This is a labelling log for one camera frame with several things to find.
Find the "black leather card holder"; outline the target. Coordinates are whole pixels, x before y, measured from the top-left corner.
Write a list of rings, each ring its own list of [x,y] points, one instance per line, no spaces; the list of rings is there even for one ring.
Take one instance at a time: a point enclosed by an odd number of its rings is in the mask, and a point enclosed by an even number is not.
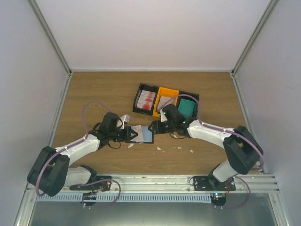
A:
[[[126,143],[141,143],[141,144],[153,144],[154,143],[154,134],[148,126],[131,126],[131,129],[135,131],[138,136],[133,138],[130,141],[126,141]]]

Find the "white red credit card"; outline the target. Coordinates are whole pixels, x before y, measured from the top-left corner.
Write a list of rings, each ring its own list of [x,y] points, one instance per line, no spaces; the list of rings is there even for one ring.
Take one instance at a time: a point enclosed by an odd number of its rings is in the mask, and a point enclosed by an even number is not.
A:
[[[132,129],[134,131],[136,131],[138,133],[138,136],[136,138],[134,138],[132,140],[132,142],[143,143],[144,142],[144,138],[143,138],[143,131],[142,131],[141,125],[135,125],[135,126],[131,126],[131,127],[132,127]]]

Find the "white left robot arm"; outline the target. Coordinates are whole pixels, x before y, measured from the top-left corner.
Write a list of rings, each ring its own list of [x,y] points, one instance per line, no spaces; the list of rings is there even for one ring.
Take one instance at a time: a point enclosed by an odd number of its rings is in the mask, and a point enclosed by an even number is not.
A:
[[[70,166],[82,157],[96,152],[111,141],[122,143],[138,136],[127,123],[129,115],[119,117],[106,113],[102,122],[97,123],[82,138],[65,146],[52,148],[45,146],[40,151],[28,176],[27,182],[35,186],[37,196],[57,195],[64,187],[82,186],[86,190],[96,187],[97,179],[88,167]]]

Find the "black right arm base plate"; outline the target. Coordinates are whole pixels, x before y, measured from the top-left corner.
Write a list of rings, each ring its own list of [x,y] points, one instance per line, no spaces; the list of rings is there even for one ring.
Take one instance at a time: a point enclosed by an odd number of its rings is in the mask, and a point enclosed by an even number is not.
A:
[[[218,181],[214,177],[209,176],[193,176],[192,184],[195,191],[235,191],[236,186],[234,178],[228,178],[224,182]]]

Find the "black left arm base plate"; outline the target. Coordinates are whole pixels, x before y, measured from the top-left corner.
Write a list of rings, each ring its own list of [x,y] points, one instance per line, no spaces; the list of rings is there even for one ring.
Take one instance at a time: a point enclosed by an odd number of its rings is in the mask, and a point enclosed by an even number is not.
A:
[[[111,189],[112,176],[95,176],[88,180],[88,185],[73,185],[71,191],[109,191]]]

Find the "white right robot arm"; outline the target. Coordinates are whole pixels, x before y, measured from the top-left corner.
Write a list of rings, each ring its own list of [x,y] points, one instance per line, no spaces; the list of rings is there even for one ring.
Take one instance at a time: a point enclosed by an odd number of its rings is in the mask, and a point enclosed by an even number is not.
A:
[[[200,139],[221,147],[227,160],[218,164],[205,177],[210,190],[221,190],[231,184],[238,174],[246,175],[258,161],[263,160],[263,150],[244,126],[235,129],[211,125],[195,117],[184,117],[173,104],[160,111],[160,120],[153,121],[150,129],[154,134],[171,134]]]

